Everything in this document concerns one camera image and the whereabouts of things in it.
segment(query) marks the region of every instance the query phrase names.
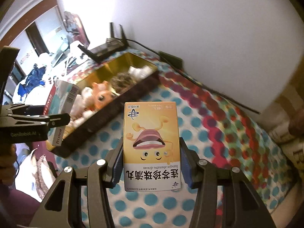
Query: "metal screw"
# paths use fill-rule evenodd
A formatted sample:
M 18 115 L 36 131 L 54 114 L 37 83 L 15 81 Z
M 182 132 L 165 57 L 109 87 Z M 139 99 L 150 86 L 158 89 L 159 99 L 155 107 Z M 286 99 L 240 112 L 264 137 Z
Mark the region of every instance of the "metal screw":
M 97 160 L 96 162 L 97 165 L 104 165 L 105 164 L 105 160 L 104 159 L 100 159 L 100 160 Z
M 239 173 L 240 172 L 240 169 L 238 167 L 232 167 L 232 171 L 234 173 Z
M 208 161 L 205 159 L 200 159 L 199 164 L 204 166 L 204 165 L 208 164 Z
M 72 169 L 73 168 L 71 166 L 67 166 L 67 167 L 64 168 L 64 172 L 69 173 L 69 172 L 72 171 Z

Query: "cartoon mouth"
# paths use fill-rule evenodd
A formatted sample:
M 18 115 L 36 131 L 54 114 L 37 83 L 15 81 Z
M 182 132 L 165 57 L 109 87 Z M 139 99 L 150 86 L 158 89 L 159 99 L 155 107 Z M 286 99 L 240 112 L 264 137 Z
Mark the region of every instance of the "cartoon mouth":
M 140 133 L 133 144 L 134 149 L 151 149 L 164 147 L 161 135 L 154 129 L 146 129 Z

